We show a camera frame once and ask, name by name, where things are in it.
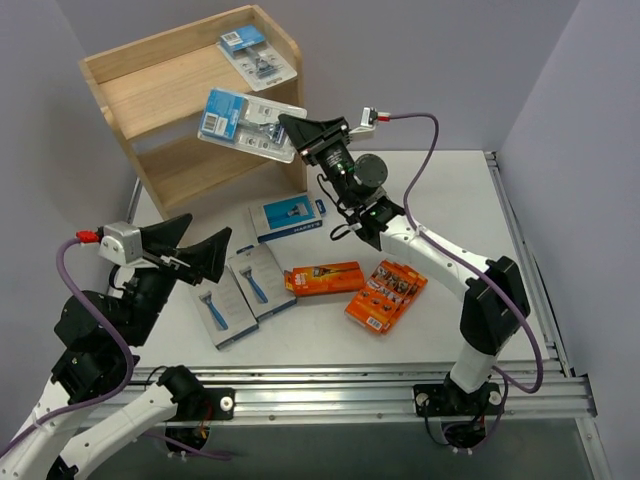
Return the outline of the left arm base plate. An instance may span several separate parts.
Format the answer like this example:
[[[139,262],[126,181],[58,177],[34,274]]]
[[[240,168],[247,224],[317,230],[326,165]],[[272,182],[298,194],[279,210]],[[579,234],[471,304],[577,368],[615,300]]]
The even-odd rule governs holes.
[[[234,418],[236,391],[228,387],[204,388],[178,402],[173,421],[229,421]]]

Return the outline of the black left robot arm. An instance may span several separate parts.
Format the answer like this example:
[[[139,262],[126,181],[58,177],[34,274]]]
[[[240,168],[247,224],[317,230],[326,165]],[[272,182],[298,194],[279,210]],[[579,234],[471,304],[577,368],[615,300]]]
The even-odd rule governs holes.
[[[56,267],[71,291],[54,332],[65,350],[30,417],[1,452],[4,479],[85,479],[119,450],[166,421],[234,416],[235,393],[207,389],[186,366],[149,379],[142,394],[87,430],[85,420],[131,381],[145,344],[177,282],[198,286],[223,275],[232,230],[189,247],[179,244],[193,220],[183,214],[146,227],[127,222],[79,231],[58,250]],[[69,248],[95,244],[100,257],[133,275],[120,295],[82,290],[66,269]]]

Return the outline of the Gillette blue razor blister pack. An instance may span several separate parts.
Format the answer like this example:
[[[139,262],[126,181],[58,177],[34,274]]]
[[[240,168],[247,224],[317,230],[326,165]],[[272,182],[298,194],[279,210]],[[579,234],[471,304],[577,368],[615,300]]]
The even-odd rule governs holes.
[[[223,33],[217,46],[254,92],[297,77],[296,70],[254,25]]]

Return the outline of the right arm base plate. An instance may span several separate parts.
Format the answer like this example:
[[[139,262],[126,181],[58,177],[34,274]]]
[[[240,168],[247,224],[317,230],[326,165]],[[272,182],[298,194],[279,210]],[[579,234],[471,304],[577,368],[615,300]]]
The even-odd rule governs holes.
[[[502,395],[496,383],[465,393],[453,383],[415,384],[415,412],[423,418],[496,416],[502,412]]]

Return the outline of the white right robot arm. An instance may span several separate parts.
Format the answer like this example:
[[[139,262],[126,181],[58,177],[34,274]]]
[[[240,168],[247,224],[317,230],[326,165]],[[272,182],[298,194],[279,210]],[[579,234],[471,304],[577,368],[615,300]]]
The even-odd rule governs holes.
[[[303,162],[320,168],[322,180],[336,194],[338,213],[360,240],[407,262],[461,302],[463,346],[443,391],[447,406],[464,413],[479,402],[504,346],[528,327],[530,306],[515,261],[506,256],[491,260],[435,234],[415,220],[407,199],[395,203],[389,198],[380,157],[352,157],[348,145],[355,136],[396,118],[367,108],[356,129],[343,117],[313,121],[282,114],[279,122]]]

